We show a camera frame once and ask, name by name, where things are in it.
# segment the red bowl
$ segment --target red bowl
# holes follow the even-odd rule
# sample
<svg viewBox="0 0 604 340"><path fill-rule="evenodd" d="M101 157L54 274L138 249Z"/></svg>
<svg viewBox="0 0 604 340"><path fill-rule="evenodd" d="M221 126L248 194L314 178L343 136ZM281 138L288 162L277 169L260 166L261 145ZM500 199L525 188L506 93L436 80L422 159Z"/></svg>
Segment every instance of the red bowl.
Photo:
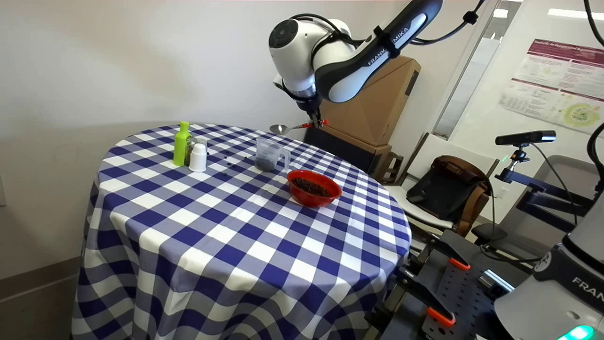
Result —
<svg viewBox="0 0 604 340"><path fill-rule="evenodd" d="M330 197L317 196L298 188L292 180L302 178L316 185L324 187L329 191ZM318 172L310 170L293 170L288 173L289 192L294 196L296 201L308 207L321 207L331 203L336 198L342 195L342 189L331 178L321 175Z"/></svg>

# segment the measuring cup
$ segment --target measuring cup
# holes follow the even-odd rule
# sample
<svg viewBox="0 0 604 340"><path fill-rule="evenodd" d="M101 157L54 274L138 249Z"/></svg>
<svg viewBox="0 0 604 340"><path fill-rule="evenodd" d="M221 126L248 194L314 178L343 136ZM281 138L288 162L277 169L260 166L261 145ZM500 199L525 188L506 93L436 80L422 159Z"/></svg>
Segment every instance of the measuring cup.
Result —
<svg viewBox="0 0 604 340"><path fill-rule="evenodd" d="M256 168L262 171L273 171L277 168L277 162L281 158L285 157L284 171L289 170L289 151L283 149L283 147L275 142L271 142L266 138L256 139Z"/></svg>

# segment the franka emika robot arm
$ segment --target franka emika robot arm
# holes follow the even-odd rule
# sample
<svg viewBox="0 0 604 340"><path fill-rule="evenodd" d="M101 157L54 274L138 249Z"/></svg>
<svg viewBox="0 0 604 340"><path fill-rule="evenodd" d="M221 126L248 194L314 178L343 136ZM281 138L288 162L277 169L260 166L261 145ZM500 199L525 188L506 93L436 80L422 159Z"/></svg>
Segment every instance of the franka emika robot arm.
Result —
<svg viewBox="0 0 604 340"><path fill-rule="evenodd" d="M476 9L464 16L464 23L443 38L467 23L476 23L476 11L483 2L479 0ZM432 22L442 3L413 0L384 29L377 26L363 41L350 38L348 26L336 19L302 14L282 21L269 36L278 72L274 83L320 127L321 101L341 103L353 98L381 66L397 57ZM418 45L428 45L423 39L418 41Z"/></svg>

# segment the green light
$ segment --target green light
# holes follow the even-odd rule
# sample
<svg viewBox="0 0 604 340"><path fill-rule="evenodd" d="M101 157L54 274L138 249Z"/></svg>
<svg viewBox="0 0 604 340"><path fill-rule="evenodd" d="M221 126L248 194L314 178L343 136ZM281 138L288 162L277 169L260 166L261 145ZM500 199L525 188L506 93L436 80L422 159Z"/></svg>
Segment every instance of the green light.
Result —
<svg viewBox="0 0 604 340"><path fill-rule="evenodd" d="M589 340L594 335L594 329L587 325L578 325L557 340Z"/></svg>

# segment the black bag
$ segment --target black bag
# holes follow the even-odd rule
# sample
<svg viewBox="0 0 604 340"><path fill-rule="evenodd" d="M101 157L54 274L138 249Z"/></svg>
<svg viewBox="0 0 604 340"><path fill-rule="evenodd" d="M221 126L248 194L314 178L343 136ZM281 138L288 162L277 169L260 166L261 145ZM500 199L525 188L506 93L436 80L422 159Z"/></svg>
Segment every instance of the black bag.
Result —
<svg viewBox="0 0 604 340"><path fill-rule="evenodd" d="M430 170L407 192L407 200L437 218L464 228L489 199L490 184L474 165L454 156L437 157Z"/></svg>

